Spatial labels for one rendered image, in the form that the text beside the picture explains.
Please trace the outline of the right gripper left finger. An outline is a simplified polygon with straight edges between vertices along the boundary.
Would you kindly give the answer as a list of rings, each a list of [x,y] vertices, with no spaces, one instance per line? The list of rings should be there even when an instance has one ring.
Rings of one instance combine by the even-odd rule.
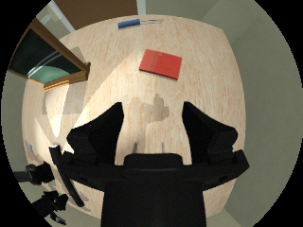
[[[98,163],[115,165],[117,139],[122,124],[124,109],[122,102],[117,102],[94,120],[71,129],[67,143],[75,151],[72,158],[90,166],[97,166]]]

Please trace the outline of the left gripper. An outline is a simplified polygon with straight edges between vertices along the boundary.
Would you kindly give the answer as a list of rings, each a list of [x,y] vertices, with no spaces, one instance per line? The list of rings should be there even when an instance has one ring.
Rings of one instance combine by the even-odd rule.
[[[54,209],[56,209],[56,212],[65,211],[65,204],[68,201],[67,194],[62,194],[60,196],[57,190],[52,190],[52,192],[43,192],[43,193],[45,194],[43,194],[41,199],[38,201],[41,202],[41,204],[46,209],[46,211],[48,211],[49,213],[52,213]]]

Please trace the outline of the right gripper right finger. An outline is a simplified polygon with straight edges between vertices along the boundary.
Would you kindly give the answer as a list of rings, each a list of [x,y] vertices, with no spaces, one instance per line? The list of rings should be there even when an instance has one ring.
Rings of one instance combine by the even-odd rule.
[[[234,158],[232,145],[239,136],[235,128],[213,120],[189,101],[183,103],[182,120],[193,164],[208,162],[213,166]]]

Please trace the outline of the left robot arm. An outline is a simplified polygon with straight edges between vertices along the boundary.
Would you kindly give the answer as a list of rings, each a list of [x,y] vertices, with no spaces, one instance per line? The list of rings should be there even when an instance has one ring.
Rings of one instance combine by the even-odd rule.
[[[41,166],[29,164],[29,166],[26,166],[26,171],[12,171],[12,173],[14,173],[16,181],[18,181],[18,183],[31,182],[31,184],[33,185],[41,185],[42,182],[49,183],[52,181],[56,181],[56,179],[54,179],[53,177],[52,169],[50,169],[49,163],[43,163],[44,164],[42,164]],[[41,215],[43,218],[49,215],[48,211],[46,211],[40,201],[34,201],[31,205],[33,205],[33,207],[37,209],[39,215]],[[56,222],[60,224],[64,224],[65,226],[65,220],[58,217],[56,213],[50,213],[50,218],[56,220]]]

